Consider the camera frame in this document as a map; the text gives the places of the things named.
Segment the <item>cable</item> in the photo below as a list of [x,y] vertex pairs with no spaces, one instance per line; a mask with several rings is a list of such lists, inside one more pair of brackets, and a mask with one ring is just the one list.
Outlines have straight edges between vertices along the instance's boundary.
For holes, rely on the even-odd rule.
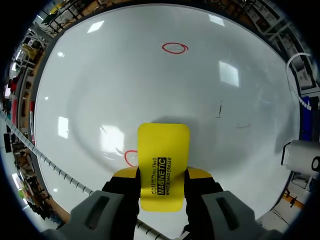
[[42,47],[43,49],[46,49],[46,47],[45,47],[46,42],[42,41],[42,40],[40,39],[40,37],[38,37],[36,34],[33,35],[33,36],[31,36],[31,35],[26,35],[25,37],[31,38],[31,39],[34,39],[34,40],[38,41],[38,42],[41,44],[41,47]]
[[7,118],[3,111],[0,112],[0,117],[3,121],[5,121],[6,125],[11,129],[11,131],[20,139],[20,141],[28,148],[31,152],[33,152],[38,159],[42,160],[45,164],[49,166],[55,173],[57,173],[64,180],[68,181],[70,184],[74,185],[77,189],[82,191],[84,194],[91,195],[94,191],[85,185],[78,182],[72,176],[64,172],[58,166],[56,166],[52,161],[50,161],[41,151],[39,151],[23,134],[19,131],[19,129],[11,122],[10,119]]
[[289,81],[289,66],[291,64],[291,62],[298,56],[307,56],[307,57],[310,57],[311,54],[309,53],[305,53],[305,52],[298,52],[296,53],[295,55],[293,55],[289,61],[287,62],[286,64],[286,67],[285,67],[285,74],[286,74],[286,79],[288,81],[288,84],[291,88],[291,90],[293,91],[293,93],[295,94],[296,98],[299,100],[299,102],[301,103],[302,106],[304,106],[306,109],[308,109],[309,111],[312,110],[311,106],[309,104],[306,104],[302,98],[298,95],[297,91],[295,90],[294,86],[292,85],[292,83]]
[[26,63],[25,63],[25,65],[22,65],[21,66],[21,68],[22,67],[26,67],[27,65],[28,65],[28,62],[29,62],[29,60],[30,60],[30,52],[29,52],[29,50],[28,49],[26,49],[26,48],[21,48],[23,51],[26,51],[26,53],[28,54],[28,60],[27,61],[25,61]]
[[[68,181],[69,184],[73,185],[76,189],[80,190],[84,194],[91,195],[94,191],[90,188],[86,187],[85,185],[81,184],[79,181],[74,179],[72,176],[64,172],[60,169],[57,165],[55,165],[52,161],[50,161],[41,151],[39,151],[24,135],[23,133],[12,123],[12,121],[7,118],[3,111],[0,111],[0,118],[5,122],[5,124],[11,129],[11,131],[20,139],[20,141],[31,151],[33,152],[36,157],[42,160],[45,164],[49,166],[56,174],[62,177],[64,180]],[[141,220],[137,220],[136,227],[138,229],[144,230],[148,235],[152,235],[157,240],[170,240],[166,236],[162,235],[157,230],[153,229],[152,227],[148,226]]]

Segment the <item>shelf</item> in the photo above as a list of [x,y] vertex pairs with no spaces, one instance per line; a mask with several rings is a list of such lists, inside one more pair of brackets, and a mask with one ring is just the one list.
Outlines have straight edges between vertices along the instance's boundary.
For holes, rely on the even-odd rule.
[[262,34],[262,31],[260,29],[260,27],[256,24],[256,22],[253,20],[253,18],[247,14],[247,16],[250,18],[250,20],[253,22],[253,25],[255,26],[255,28],[258,30],[259,33]]

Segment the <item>red marker mark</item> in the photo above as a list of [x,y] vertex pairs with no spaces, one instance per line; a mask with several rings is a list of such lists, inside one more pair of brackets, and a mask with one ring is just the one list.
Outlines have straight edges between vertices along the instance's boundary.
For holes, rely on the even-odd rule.
[[168,42],[162,45],[162,49],[170,54],[183,54],[189,48],[179,42]]
[[128,161],[128,159],[127,159],[127,154],[128,153],[138,153],[138,151],[136,151],[136,150],[128,150],[128,151],[126,151],[125,153],[124,153],[124,160],[125,160],[125,162],[130,166],[130,167],[134,167],[129,161]]

